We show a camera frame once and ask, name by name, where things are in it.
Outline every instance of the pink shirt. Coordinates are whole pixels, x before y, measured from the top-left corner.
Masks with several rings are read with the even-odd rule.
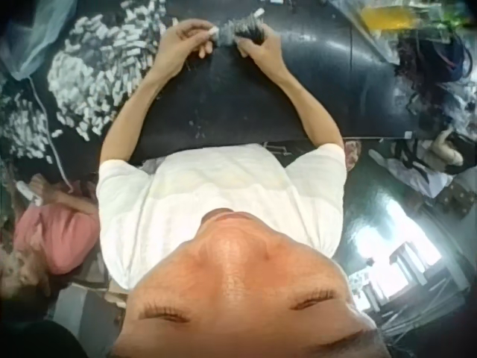
[[[79,213],[63,204],[30,205],[15,227],[13,247],[25,250],[37,225],[51,274],[66,274],[78,267],[99,238],[97,215]]]

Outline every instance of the plastic bag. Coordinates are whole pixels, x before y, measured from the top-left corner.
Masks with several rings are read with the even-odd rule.
[[[76,11],[77,0],[38,0],[33,25],[10,22],[0,39],[0,60],[8,72],[20,81],[41,65],[45,50]]]

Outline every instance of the yellow container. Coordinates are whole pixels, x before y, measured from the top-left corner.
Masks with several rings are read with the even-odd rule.
[[[412,9],[402,6],[365,7],[361,17],[371,30],[406,30],[414,28],[417,17]]]

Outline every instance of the man's left hand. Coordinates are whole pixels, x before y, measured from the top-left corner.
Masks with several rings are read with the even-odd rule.
[[[205,20],[190,19],[169,28],[160,40],[151,71],[170,79],[180,72],[193,51],[199,51],[200,58],[211,54],[212,43],[207,31],[213,26]]]
[[[59,190],[52,186],[41,174],[36,174],[28,184],[31,191],[41,197],[44,204],[52,204],[57,201]]]

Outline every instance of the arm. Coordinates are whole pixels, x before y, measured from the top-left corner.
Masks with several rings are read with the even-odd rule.
[[[290,98],[313,144],[318,147],[334,143],[343,148],[343,139],[333,118],[286,68],[279,36],[265,24],[262,28],[265,32],[265,41],[261,46],[248,39],[236,39],[241,55],[250,56],[255,64]]]
[[[34,175],[28,185],[32,192],[41,197],[44,204],[63,204],[87,215],[98,213],[98,206],[93,204],[92,201],[62,192],[53,187],[40,174]]]
[[[80,198],[77,196],[66,194],[65,192],[58,191],[55,194],[54,202],[58,204],[63,204],[73,210],[77,210],[80,213],[84,213],[87,215],[98,214],[98,206],[93,204],[92,201],[87,198]]]
[[[142,125],[151,103],[159,91],[176,76],[186,58],[196,48],[200,56],[212,52],[209,30],[213,24],[203,20],[186,20],[169,28],[162,37],[156,60],[133,96],[123,106],[101,149],[100,165],[107,160],[128,161],[139,140]]]

